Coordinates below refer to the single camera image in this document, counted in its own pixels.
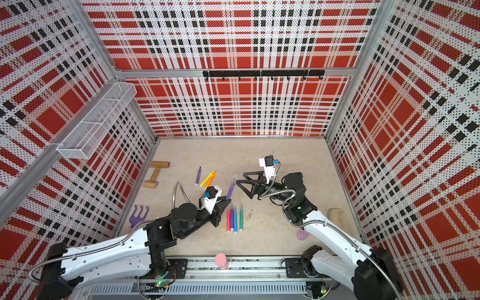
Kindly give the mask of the violet marker pen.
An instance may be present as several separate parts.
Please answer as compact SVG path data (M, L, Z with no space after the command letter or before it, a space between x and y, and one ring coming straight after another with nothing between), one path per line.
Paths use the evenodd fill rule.
M234 191L234 188L236 186L236 178L234 178L229 186L229 189L228 189L228 192L227 192L227 195L226 195L226 199L227 200L230 200L231 199L231 196L233 194L233 191Z

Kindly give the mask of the orange marker pen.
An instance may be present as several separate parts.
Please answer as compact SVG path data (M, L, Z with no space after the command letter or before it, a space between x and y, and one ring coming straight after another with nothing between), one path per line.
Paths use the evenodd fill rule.
M205 188L208 188L212 185L215 176L216 176L216 171L213 171L208 177L206 184L204 185Z

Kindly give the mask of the yellow marker pen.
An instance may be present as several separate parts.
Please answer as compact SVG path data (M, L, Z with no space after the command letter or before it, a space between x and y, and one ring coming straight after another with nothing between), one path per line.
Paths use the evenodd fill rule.
M200 184L201 187L206 187L207 184L210 182L210 179L216 174L215 171L211 172L206 178L205 180Z

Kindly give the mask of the purple marker pen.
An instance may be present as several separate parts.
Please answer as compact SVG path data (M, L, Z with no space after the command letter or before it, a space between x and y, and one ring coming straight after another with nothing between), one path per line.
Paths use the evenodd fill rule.
M202 172L202 167L200 166L198 168L197 174L196 174L196 180L195 180L195 185L196 186L198 186L200 184L201 172Z

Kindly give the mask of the pink marker pen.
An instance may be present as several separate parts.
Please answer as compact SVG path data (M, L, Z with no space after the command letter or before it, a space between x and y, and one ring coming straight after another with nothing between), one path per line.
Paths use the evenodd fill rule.
M231 231L231 210L227 208L226 211L226 232L229 233Z

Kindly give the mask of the blue marker pen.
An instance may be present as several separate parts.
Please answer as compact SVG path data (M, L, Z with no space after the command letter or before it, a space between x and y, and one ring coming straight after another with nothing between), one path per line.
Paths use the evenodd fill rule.
M234 233L237 233L238 232L238 219L237 219L237 211L236 211L236 207L233 206L231 208L231 231L234 232Z

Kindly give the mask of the green marker pen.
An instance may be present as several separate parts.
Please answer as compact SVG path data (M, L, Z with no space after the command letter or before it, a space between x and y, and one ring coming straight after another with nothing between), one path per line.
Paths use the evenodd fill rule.
M240 206L240 212L239 212L239 230L240 231L244 230L244 207L243 207L243 205Z

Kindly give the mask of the wooden roller tool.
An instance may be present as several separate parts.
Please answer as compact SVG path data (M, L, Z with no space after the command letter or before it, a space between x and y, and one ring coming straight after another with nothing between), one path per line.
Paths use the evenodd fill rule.
M167 161L152 161L150 163L150 168L153 168L154 171L150 177L150 179L146 179L143 182L143 187L144 188L151 188L151 189L156 189L158 186L158 181L157 178L161 172L162 169L168 169L170 167L170 162Z

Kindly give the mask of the purple toy garden fork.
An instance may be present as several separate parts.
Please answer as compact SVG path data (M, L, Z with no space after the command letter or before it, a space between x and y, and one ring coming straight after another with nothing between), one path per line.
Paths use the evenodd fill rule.
M143 205L134 205L134 211L132 212L131 216L129 217L129 223L131 225L131 228L134 228L137 226L139 223L143 222L148 213L150 211L149 206L143 206Z

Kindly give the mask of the beige oval object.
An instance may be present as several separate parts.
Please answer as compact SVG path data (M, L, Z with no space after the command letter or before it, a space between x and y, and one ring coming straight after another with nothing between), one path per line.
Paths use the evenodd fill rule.
M350 225L346 213L340 208L331 208L327 212L327 218L345 233L350 234Z

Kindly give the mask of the left base circuit board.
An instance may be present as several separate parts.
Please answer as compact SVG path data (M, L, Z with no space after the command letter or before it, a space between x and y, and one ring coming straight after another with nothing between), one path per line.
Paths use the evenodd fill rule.
M171 285L171 281L158 281L158 282L149 282L146 283L145 292L146 293L160 293L165 292Z

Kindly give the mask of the pink cylinder on rail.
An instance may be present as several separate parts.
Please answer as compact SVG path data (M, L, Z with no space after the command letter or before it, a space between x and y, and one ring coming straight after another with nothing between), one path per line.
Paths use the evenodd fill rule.
M218 253L214 258L215 265L222 271L229 268L229 261L224 253Z

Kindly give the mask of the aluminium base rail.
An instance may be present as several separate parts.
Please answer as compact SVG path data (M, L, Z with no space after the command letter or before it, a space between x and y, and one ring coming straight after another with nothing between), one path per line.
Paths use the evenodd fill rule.
M186 295L306 295L306 283L320 282L335 290L339 281L325 275L308 276L300 256L229 256L229 267L220 270L212 256L171 256L181 266L180 277L140 279L127 277L85 287L77 298L101 296L167 298ZM165 292L145 292L146 283L172 282Z

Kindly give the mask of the black hook rail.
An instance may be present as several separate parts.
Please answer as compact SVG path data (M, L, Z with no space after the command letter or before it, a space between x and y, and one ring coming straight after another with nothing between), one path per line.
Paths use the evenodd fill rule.
M275 69L275 70L246 70L246 71L203 71L202 75L205 78L247 78L247 77L300 77L307 78L309 76L319 77L320 79L325 75L326 71L323 69L319 70L308 70L308 69Z

